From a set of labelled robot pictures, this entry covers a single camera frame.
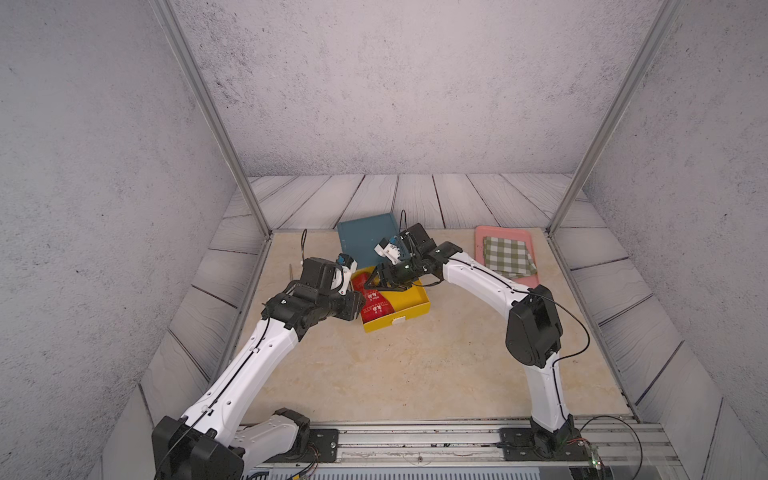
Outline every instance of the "mounting plate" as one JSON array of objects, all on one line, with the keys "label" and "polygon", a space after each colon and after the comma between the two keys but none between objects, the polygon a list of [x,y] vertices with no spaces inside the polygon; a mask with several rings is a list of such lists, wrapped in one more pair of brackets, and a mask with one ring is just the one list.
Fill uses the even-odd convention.
[{"label": "mounting plate", "polygon": [[566,445],[560,452],[552,458],[539,456],[534,448],[533,430],[531,429],[499,429],[498,434],[502,437],[502,442],[511,446],[504,448],[504,460],[507,462],[591,462],[592,458],[584,446],[577,443]]},{"label": "mounting plate", "polygon": [[[310,429],[309,443],[313,444],[319,453],[319,463],[333,463],[336,461],[336,452],[339,447],[339,430],[337,429]],[[275,455],[264,463],[310,463],[315,461],[315,453],[307,448],[303,455],[285,456]]]}]

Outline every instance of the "pink tray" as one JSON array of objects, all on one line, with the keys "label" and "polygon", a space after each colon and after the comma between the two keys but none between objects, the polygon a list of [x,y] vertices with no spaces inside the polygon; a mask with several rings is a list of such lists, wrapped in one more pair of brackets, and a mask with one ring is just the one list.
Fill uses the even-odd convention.
[{"label": "pink tray", "polygon": [[[481,265],[485,265],[485,255],[483,254],[482,246],[482,239],[485,237],[497,237],[525,242],[525,248],[531,253],[534,265],[538,267],[538,264],[536,263],[536,253],[533,251],[533,238],[530,233],[516,228],[486,227],[485,225],[475,228],[475,261]],[[531,276],[516,278],[512,281],[535,288],[538,286],[538,273]]]}]

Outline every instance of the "red bag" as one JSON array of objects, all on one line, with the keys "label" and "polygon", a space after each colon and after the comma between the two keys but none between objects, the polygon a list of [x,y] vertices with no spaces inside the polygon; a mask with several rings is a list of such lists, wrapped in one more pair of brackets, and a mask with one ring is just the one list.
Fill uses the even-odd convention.
[{"label": "red bag", "polygon": [[362,296],[366,299],[366,304],[360,311],[363,323],[370,322],[371,320],[395,312],[395,309],[392,308],[392,304],[389,300],[384,298],[378,290],[365,289],[364,285],[369,277],[369,273],[363,272],[352,279],[352,288],[355,289],[355,291],[362,293]]}]

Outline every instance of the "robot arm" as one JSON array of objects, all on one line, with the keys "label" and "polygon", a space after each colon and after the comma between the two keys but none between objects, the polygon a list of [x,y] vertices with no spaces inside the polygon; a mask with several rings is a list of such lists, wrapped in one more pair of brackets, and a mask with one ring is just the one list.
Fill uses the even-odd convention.
[{"label": "robot arm", "polygon": [[[366,288],[404,291],[419,277],[432,274],[492,306],[507,319],[507,350],[525,367],[537,447],[548,456],[563,439],[572,438],[573,419],[560,395],[563,388],[557,365],[563,330],[549,289],[542,285],[529,289],[506,279],[453,243],[436,245],[419,223],[402,231],[399,242],[406,247],[404,253],[396,251],[403,260],[386,255],[390,262],[376,267]],[[388,251],[382,244],[378,250]]]},{"label": "robot arm", "polygon": [[309,420],[281,409],[265,422],[237,428],[277,364],[306,331],[328,316],[354,320],[362,294],[349,289],[357,262],[304,260],[301,278],[265,303],[262,319],[216,382],[179,420],[164,417],[152,432],[155,478],[239,480],[274,455],[306,450]]}]

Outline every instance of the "green checkered napkin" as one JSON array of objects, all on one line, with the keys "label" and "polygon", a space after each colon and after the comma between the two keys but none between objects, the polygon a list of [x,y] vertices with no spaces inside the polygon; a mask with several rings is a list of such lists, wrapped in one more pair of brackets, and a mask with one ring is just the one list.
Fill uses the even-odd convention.
[{"label": "green checkered napkin", "polygon": [[482,243],[485,266],[499,275],[513,280],[536,273],[536,266],[525,248],[525,242],[484,237]]}]

